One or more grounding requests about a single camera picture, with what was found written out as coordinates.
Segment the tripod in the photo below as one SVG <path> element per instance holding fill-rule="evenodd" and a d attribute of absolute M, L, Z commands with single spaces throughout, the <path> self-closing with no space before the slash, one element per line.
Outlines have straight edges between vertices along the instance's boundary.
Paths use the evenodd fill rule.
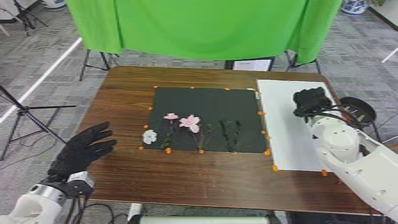
<path fill-rule="evenodd" d="M 59 114 L 59 110 L 60 108 L 69 108 L 69 107 L 76 107 L 76 106 L 50 106 L 50 107 L 27 107 L 21 105 L 21 103 L 18 102 L 14 96 L 11 95 L 9 91 L 5 90 L 5 88 L 0 86 L 0 92 L 4 93 L 4 98 L 5 100 L 13 103 L 13 105 L 16 106 L 18 108 L 18 117 L 16 117 L 16 121 L 14 121 L 14 125 L 13 125 L 13 129 L 11 129 L 11 134 L 9 134 L 9 139 L 7 139 L 7 145 L 5 145 L 5 149 L 4 149 L 4 152 L 2 152 L 2 156 L 0 156 L 0 161 L 4 160 L 4 157 L 5 157 L 5 153 L 7 153 L 7 150 L 9 150 L 9 145 L 14 141 L 28 138 L 30 136 L 37 135 L 39 133 L 46 132 L 53 138 L 62 142 L 66 143 L 64 139 L 59 137 L 57 133 L 52 131 L 52 129 L 48 128 L 50 125 L 52 125 L 52 122 L 53 122 L 53 119 L 55 119 L 55 116 Z M 30 113 L 30 110 L 43 110 L 43 109 L 57 109 L 55 110 L 55 113 L 52 115 L 52 118 L 46 122 L 46 124 L 41 122 L 41 120 L 37 119 L 37 117 L 34 116 L 34 114 Z M 41 128 L 39 131 L 32 132 L 30 134 L 20 136 L 14 138 L 14 133 L 16 133 L 16 128 L 18 128 L 18 125 L 20 125 L 20 121 L 21 121 L 21 117 L 27 116 L 27 118 L 30 119 L 30 121 L 36 123 L 37 127 Z"/>
<path fill-rule="evenodd" d="M 34 23 L 30 21 L 28 15 L 32 16 L 34 20 L 43 24 L 44 27 L 48 27 L 46 23 L 41 21 L 41 19 L 37 18 L 37 16 L 27 11 L 25 7 L 21 6 L 18 0 L 14 1 L 14 6 L 18 9 L 18 13 L 20 13 L 20 19 L 23 22 L 23 27 L 25 27 L 25 31 L 27 31 L 27 36 L 28 36 L 28 29 L 36 29 Z"/>

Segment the white tube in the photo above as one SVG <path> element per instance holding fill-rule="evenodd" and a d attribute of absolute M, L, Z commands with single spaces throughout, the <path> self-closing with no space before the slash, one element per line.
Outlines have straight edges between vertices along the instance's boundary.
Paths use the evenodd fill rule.
<path fill-rule="evenodd" d="M 267 217 L 144 216 L 140 224 L 270 224 Z"/>

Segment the gray floor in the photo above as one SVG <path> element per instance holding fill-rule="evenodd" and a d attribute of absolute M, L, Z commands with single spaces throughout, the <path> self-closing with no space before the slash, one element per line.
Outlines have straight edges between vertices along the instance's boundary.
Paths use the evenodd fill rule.
<path fill-rule="evenodd" d="M 52 12 L 43 7 L 37 7 L 34 13 L 50 27 L 39 26 L 32 36 L 27 37 L 21 25 L 5 24 L 13 37 L 5 37 L 0 33 L 0 84 L 18 97 L 78 38 L 69 11 Z M 380 63 L 396 47 L 398 32 L 391 30 L 375 16 L 370 13 L 361 16 L 339 14 L 318 56 L 322 71 L 332 82 L 338 95 L 341 97 L 359 97 L 373 105 L 379 113 L 379 124 L 398 112 L 398 55 L 386 64 Z M 78 105 L 76 108 L 62 110 L 52 126 L 66 139 L 75 133 L 107 75 L 96 69 L 87 69 L 84 82 L 78 82 L 84 52 L 84 46 L 80 45 L 25 102 L 28 105 Z M 101 65 L 98 54 L 92 54 L 91 63 Z M 224 61 L 178 59 L 135 51 L 126 51 L 117 59 L 117 64 L 192 68 L 224 67 Z M 283 71 L 286 66 L 286 58 L 281 55 L 275 60 L 274 70 Z M 316 72 L 316 69 L 313 65 L 306 65 L 297 71 Z M 7 108 L 9 103 L 0 99 L 0 115 Z M 36 114 L 44 120 L 52 111 L 41 111 Z M 14 116 L 2 123 L 0 147 L 5 142 L 13 120 Z M 380 128 L 384 139 L 398 135 L 396 122 L 398 117 L 391 119 Z M 23 123 L 18 134 L 34 130 L 30 122 L 25 121 Z M 32 144 L 41 136 L 32 137 L 23 144 Z M 52 146 L 53 139 L 44 137 L 32 147 L 25 147 L 20 143 L 14 143 L 11 147 L 7 160 L 0 162 L 0 214 L 7 214 L 20 194 L 27 192 L 28 187 L 44 177 L 50 162 L 62 148 L 60 144 Z M 18 162 L 27 156 L 37 155 L 41 152 L 44 153 L 37 157 Z M 117 211 L 124 211 L 128 208 L 124 204 L 114 204 L 114 206 Z M 98 209 L 92 209 L 92 213 L 94 216 L 89 216 L 85 223 L 98 223 L 98 220 L 101 220 L 98 216 L 107 215 Z M 265 215 L 268 212 L 148 205 L 146 213 L 149 215 L 238 216 Z"/>

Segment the metal stand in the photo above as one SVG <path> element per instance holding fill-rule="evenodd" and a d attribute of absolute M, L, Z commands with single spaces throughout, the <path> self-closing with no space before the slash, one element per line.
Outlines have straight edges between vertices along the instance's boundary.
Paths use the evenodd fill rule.
<path fill-rule="evenodd" d="M 16 6 L 16 9 L 18 9 L 18 13 L 20 13 L 20 19 L 21 19 L 21 22 L 23 22 L 23 27 L 25 27 L 25 31 L 27 31 L 27 36 L 30 36 L 28 34 L 28 29 L 36 29 L 36 26 L 34 26 L 34 23 L 32 23 L 32 20 L 28 18 L 28 15 L 30 17 L 34 18 L 34 21 L 37 21 L 44 27 L 48 27 L 46 23 L 41 21 L 41 19 L 37 18 L 37 16 L 27 11 L 27 8 L 21 6 L 18 0 L 13 0 L 14 1 L 14 6 Z"/>
<path fill-rule="evenodd" d="M 34 136 L 36 134 L 46 132 L 53 138 L 62 142 L 66 143 L 64 139 L 59 137 L 57 133 L 52 131 L 52 129 L 48 128 L 50 125 L 52 125 L 52 122 L 53 122 L 53 119 L 55 119 L 55 116 L 59 114 L 59 110 L 60 108 L 69 108 L 69 107 L 76 107 L 76 106 L 50 106 L 50 107 L 27 107 L 21 105 L 21 103 L 18 102 L 14 96 L 11 95 L 9 91 L 4 89 L 4 87 L 0 86 L 0 92 L 4 93 L 4 97 L 7 99 L 7 101 L 13 103 L 13 105 L 16 106 L 18 108 L 18 117 L 16 117 L 16 121 L 14 121 L 14 125 L 13 125 L 13 129 L 11 129 L 11 134 L 9 134 L 9 139 L 7 139 L 7 145 L 5 145 L 5 149 L 4 149 L 4 152 L 2 152 L 2 156 L 0 156 L 0 161 L 4 160 L 5 158 L 5 153 L 7 153 L 7 150 L 9 150 L 9 145 L 14 141 L 28 138 L 30 136 Z M 43 109 L 57 109 L 55 110 L 55 113 L 52 115 L 52 118 L 48 120 L 48 123 L 44 124 L 41 122 L 41 120 L 37 119 L 37 117 L 34 116 L 34 114 L 30 113 L 30 110 L 43 110 Z M 16 128 L 18 128 L 18 125 L 20 125 L 20 121 L 21 121 L 21 117 L 27 116 L 27 118 L 30 119 L 30 121 L 36 123 L 37 127 L 41 128 L 39 131 L 32 132 L 30 134 L 20 136 L 18 138 L 14 138 L 14 133 L 16 133 Z"/>
<path fill-rule="evenodd" d="M 299 68 L 306 64 L 302 64 L 302 65 L 297 65 L 295 64 L 295 62 L 297 62 L 297 54 L 295 54 L 293 60 L 290 59 L 290 53 L 288 53 L 288 51 L 284 51 L 284 54 L 286 54 L 288 62 L 290 62 L 290 66 L 288 66 L 288 69 L 286 69 L 286 72 L 288 72 L 291 68 Z M 315 59 L 309 63 L 315 63 L 316 71 L 318 71 L 318 74 L 322 75 L 320 62 L 318 62 L 318 60 Z"/>
<path fill-rule="evenodd" d="M 108 71 L 108 70 L 110 70 L 110 65 L 108 65 L 108 62 L 107 62 L 105 53 L 100 52 L 100 54 L 101 54 L 101 59 L 103 59 L 105 68 L 101 68 L 101 67 L 98 67 L 98 66 L 87 64 L 89 57 L 91 57 L 91 50 L 87 50 L 87 52 L 85 52 L 84 68 L 82 68 L 80 79 L 78 79 L 80 81 L 84 81 L 84 73 L 85 73 L 85 68 L 87 68 L 87 67 L 89 67 L 89 68 L 96 68 L 96 69 L 100 69 L 100 70 L 103 70 L 103 71 Z"/>

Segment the cable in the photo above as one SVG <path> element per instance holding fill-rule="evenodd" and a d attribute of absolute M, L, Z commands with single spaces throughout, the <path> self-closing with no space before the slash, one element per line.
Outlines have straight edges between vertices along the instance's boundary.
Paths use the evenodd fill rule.
<path fill-rule="evenodd" d="M 57 142 L 59 142 L 59 140 L 55 139 L 55 141 L 53 141 L 53 145 L 48 147 L 48 149 L 43 150 L 43 152 L 37 153 L 36 155 L 25 157 L 25 158 L 20 159 L 16 162 L 13 162 L 11 164 L 7 164 L 7 165 L 0 168 L 0 171 L 5 170 L 13 165 L 16 165 L 16 164 L 18 164 L 20 162 L 23 162 L 25 160 L 28 160 L 28 159 L 36 158 L 37 156 L 41 156 L 41 155 L 53 149 L 53 147 L 55 147 L 55 145 L 57 145 Z"/>
<path fill-rule="evenodd" d="M 318 113 L 306 113 L 304 116 L 325 116 L 325 117 L 331 117 L 331 118 L 341 120 L 347 123 L 347 120 L 339 116 L 336 116 L 334 114 L 325 114 L 325 113 L 318 112 Z"/>
<path fill-rule="evenodd" d="M 364 113 L 364 115 L 371 118 L 371 116 L 370 116 L 370 114 L 366 113 L 366 111 L 364 111 L 357 106 L 354 106 L 354 105 L 350 105 L 350 104 L 332 105 L 331 108 L 332 108 L 332 107 L 348 107 L 348 106 L 354 107 L 354 109 L 361 110 L 363 113 Z M 375 125 L 375 121 L 371 121 L 370 123 L 371 123 L 371 126 L 373 126 L 373 132 L 370 133 L 370 135 L 375 133 L 375 135 L 377 135 L 377 141 L 382 142 L 382 137 L 380 137 L 380 133 L 379 133 L 379 128 L 380 128 L 380 126 L 382 126 L 384 124 L 377 127 L 377 125 Z"/>
<path fill-rule="evenodd" d="M 78 197 L 78 214 L 71 221 L 73 224 L 78 224 L 82 222 L 85 208 L 87 208 L 87 202 L 89 202 L 89 195 L 85 195 L 85 198 L 84 198 L 84 206 L 82 206 L 82 201 L 80 201 L 80 197 Z"/>
<path fill-rule="evenodd" d="M 379 127 L 377 127 L 377 125 L 375 125 L 375 122 L 371 121 L 371 126 L 373 126 L 373 129 L 375 129 L 375 134 L 377 134 L 377 141 L 382 143 L 382 138 L 380 138 L 380 134 L 379 134 Z"/>
<path fill-rule="evenodd" d="M 347 114 L 348 117 L 352 118 L 352 120 L 354 120 L 355 123 L 357 123 L 357 128 L 359 128 L 359 130 L 363 131 L 363 125 L 361 125 L 361 122 L 359 122 L 355 116 L 352 115 L 352 113 L 350 113 L 348 111 L 339 110 L 339 109 L 327 109 L 327 110 L 323 110 L 323 111 L 338 111 L 338 112 L 341 112 L 343 114 Z"/>
<path fill-rule="evenodd" d="M 107 204 L 94 203 L 94 204 L 87 205 L 87 206 L 84 207 L 84 209 L 80 210 L 78 215 L 75 216 L 75 219 L 73 219 L 73 224 L 80 224 L 80 221 L 82 221 L 82 218 L 84 218 L 84 212 L 85 212 L 85 209 L 91 208 L 91 207 L 94 207 L 94 206 L 101 206 L 101 207 L 107 208 L 108 213 L 110 213 L 110 222 L 108 222 L 108 223 L 110 223 L 110 224 L 116 223 L 116 214 L 114 214 L 114 209 L 112 209 L 112 207 L 110 207 Z"/>
<path fill-rule="evenodd" d="M 68 216 L 66 216 L 66 222 L 64 222 L 64 224 L 69 224 L 71 215 L 73 215 L 73 212 L 75 212 L 75 207 L 76 207 L 76 198 L 73 199 L 73 202 L 71 202 L 69 213 L 68 213 Z"/>
<path fill-rule="evenodd" d="M 116 218 L 114 218 L 114 221 L 116 221 L 116 219 L 119 218 L 119 217 L 123 217 L 123 216 L 126 216 L 126 218 L 128 218 L 128 214 L 119 214 L 117 216 L 116 216 Z"/>
<path fill-rule="evenodd" d="M 389 119 L 382 122 L 382 124 L 379 125 L 379 127 L 377 128 L 380 128 L 386 124 L 387 124 L 387 122 L 393 120 L 393 118 L 398 116 L 398 112 L 395 113 L 395 115 L 389 117 Z"/>

